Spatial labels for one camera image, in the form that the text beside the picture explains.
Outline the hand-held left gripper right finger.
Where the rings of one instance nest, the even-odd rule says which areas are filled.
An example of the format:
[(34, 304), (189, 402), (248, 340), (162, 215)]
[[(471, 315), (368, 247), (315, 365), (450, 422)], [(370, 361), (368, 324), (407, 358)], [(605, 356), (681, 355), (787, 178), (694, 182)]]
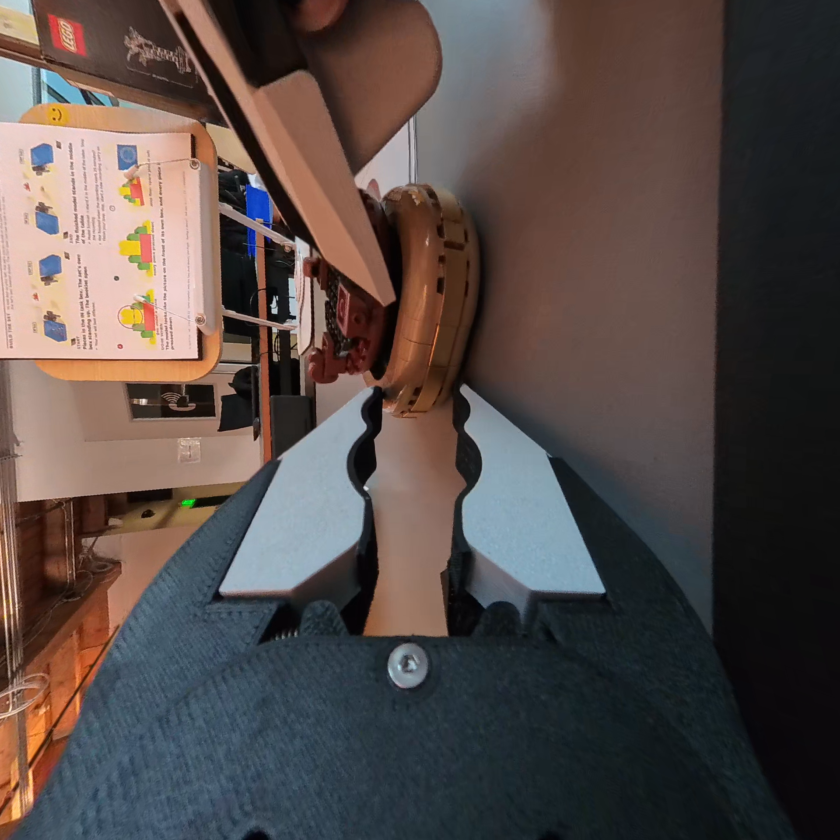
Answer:
[(456, 498), (444, 578), (448, 634), (471, 635), (495, 604), (521, 630), (543, 603), (606, 598), (552, 459), (545, 449), (468, 385), (453, 397)]

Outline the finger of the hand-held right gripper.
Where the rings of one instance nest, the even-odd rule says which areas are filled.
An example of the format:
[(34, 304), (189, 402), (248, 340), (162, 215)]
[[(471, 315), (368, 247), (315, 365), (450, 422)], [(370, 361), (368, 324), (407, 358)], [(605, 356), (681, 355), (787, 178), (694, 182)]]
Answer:
[(253, 127), (321, 256), (382, 305), (392, 304), (382, 249), (312, 74), (296, 70), (255, 88)]

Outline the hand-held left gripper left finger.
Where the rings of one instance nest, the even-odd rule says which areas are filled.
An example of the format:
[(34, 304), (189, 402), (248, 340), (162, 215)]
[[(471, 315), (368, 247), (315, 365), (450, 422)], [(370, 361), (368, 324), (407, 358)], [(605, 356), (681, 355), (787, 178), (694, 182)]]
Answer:
[(362, 634), (379, 575), (369, 479), (383, 392), (368, 387), (278, 458), (219, 587), (224, 599), (273, 599), (302, 616), (333, 604)]

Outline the round tan brown brick model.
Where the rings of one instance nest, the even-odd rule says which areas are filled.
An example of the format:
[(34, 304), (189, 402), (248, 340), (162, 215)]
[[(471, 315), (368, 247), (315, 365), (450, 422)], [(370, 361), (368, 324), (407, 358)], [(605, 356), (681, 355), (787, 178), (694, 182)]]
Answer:
[(442, 188), (359, 192), (395, 301), (386, 306), (324, 258), (305, 258), (304, 277), (325, 294), (308, 377), (327, 385), (361, 376), (381, 388), (385, 411), (418, 417), (445, 403), (458, 377), (477, 310), (479, 237), (465, 205)]

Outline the grey desk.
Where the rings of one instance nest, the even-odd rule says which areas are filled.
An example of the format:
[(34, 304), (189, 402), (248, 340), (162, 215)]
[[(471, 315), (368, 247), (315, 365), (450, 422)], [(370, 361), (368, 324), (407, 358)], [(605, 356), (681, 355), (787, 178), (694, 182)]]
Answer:
[(723, 2), (423, 2), (421, 182), (482, 247), (469, 384), (561, 457), (711, 630)]

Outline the person's right hand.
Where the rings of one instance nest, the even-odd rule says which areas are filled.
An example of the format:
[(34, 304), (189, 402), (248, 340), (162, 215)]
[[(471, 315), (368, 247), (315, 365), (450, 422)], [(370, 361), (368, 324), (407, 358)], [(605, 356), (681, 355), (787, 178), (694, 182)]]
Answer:
[(304, 34), (316, 34), (333, 26), (342, 16), (348, 1), (296, 1), (292, 4), (291, 20), (295, 29)]

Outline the blue container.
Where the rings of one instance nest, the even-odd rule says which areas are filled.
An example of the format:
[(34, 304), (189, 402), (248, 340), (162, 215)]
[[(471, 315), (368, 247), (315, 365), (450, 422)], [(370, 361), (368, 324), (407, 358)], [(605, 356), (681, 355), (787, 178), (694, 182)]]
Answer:
[[(260, 187), (247, 184), (245, 187), (246, 215), (252, 221), (269, 227), (273, 218), (272, 203), (268, 193)], [(248, 256), (255, 258), (257, 255), (256, 231), (248, 229), (247, 248)]]

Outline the white metal easel stand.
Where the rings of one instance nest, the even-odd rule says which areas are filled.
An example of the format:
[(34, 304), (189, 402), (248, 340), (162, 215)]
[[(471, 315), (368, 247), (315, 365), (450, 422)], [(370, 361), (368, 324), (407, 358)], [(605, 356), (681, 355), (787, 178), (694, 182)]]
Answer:
[(166, 165), (186, 165), (197, 173), (197, 196), (199, 199), (198, 219), (200, 233), (198, 244), (193, 247), (196, 252), (196, 267), (192, 269), (192, 303), (189, 315), (178, 314), (177, 317), (191, 322), (204, 336), (210, 337), (223, 330), (223, 320), (230, 317), (257, 327), (266, 327), (279, 331), (292, 332), (298, 329), (299, 323), (295, 319), (284, 322), (274, 322), (266, 318), (252, 317), (248, 314), (227, 309), (222, 303), (222, 272), (221, 245), (219, 239), (220, 216), (225, 216), (236, 223), (254, 230), (258, 234), (276, 242), (279, 245), (294, 249), (292, 241), (265, 224), (251, 219), (247, 215), (234, 210), (230, 205), (220, 203), (217, 198), (217, 166), (206, 163), (196, 157), (179, 158), (169, 161), (138, 162), (128, 170), (121, 171), (126, 182), (134, 180), (142, 170), (155, 170)]

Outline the black brick set box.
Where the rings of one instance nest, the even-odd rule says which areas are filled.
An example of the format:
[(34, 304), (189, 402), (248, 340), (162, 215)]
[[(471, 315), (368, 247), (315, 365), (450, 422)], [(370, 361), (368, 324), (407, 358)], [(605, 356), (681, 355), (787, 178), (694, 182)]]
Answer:
[(69, 81), (126, 102), (224, 124), (157, 1), (34, 1), (43, 58)]

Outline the wooden clipboard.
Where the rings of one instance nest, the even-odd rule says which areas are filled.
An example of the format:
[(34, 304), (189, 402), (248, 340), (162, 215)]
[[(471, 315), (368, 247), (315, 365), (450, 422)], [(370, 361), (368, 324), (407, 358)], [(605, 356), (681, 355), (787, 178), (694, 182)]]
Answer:
[[(107, 108), (67, 104), (70, 126), (81, 130), (117, 133), (186, 133), (193, 139), (195, 157), (217, 166), (214, 140), (191, 117), (143, 108)], [(35, 359), (46, 374), (66, 382), (195, 382), (210, 375), (221, 360), (223, 331), (201, 340), (198, 360), (102, 360), (82, 356), (68, 360)]]

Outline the white printed instruction sheet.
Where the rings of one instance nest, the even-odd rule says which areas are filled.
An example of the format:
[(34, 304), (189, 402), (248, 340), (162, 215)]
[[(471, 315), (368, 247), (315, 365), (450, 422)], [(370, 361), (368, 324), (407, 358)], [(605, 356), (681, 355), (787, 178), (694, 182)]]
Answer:
[(189, 133), (1, 130), (3, 360), (196, 361)]

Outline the black framed wall sign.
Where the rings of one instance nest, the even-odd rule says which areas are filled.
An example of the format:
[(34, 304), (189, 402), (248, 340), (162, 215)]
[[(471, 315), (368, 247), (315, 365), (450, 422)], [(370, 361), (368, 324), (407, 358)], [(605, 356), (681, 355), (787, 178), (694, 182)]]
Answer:
[(129, 383), (125, 390), (134, 421), (210, 419), (217, 416), (212, 385)]

